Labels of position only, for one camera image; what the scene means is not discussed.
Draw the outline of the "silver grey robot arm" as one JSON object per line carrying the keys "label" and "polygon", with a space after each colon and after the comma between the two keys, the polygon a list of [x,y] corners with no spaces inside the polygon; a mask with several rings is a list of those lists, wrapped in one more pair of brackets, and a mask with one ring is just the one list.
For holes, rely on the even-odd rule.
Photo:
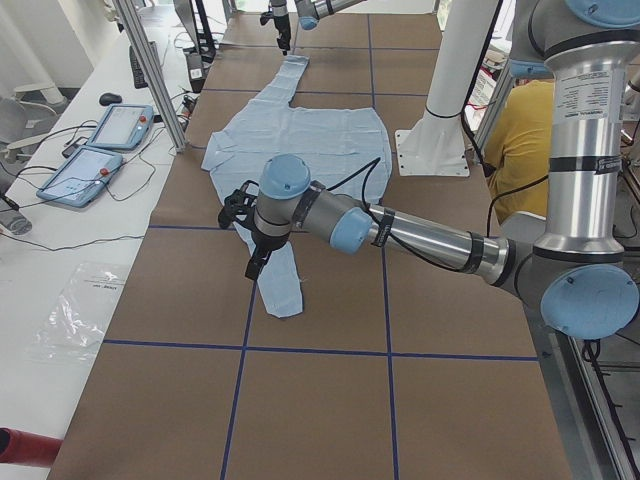
{"label": "silver grey robot arm", "polygon": [[[334,15],[337,12],[361,3],[362,0],[295,0],[295,9],[298,15],[298,23],[304,30],[314,29],[322,18]],[[278,32],[276,42],[284,56],[291,50],[292,29],[286,0],[273,0],[269,2],[269,9],[260,14],[261,26],[270,21]]]}
{"label": "silver grey robot arm", "polygon": [[631,322],[639,291],[613,234],[626,68],[639,51],[635,1],[520,1],[515,72],[554,77],[547,212],[537,237],[481,235],[337,195],[293,155],[269,160],[246,203],[257,279],[294,228],[355,253],[363,243],[405,250],[446,270],[475,274],[538,311],[568,336],[596,340]]}

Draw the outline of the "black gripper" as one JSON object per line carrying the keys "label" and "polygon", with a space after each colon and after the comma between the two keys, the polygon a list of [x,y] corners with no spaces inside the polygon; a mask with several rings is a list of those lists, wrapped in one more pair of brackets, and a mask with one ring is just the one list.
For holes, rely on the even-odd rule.
{"label": "black gripper", "polygon": [[279,30],[278,48],[283,55],[287,55],[291,51],[291,29],[287,1],[270,0],[269,5],[275,26]]}
{"label": "black gripper", "polygon": [[247,263],[245,277],[258,279],[262,270],[268,264],[271,253],[286,244],[286,236],[272,236],[256,230],[252,232],[251,238],[255,244],[255,251]]}

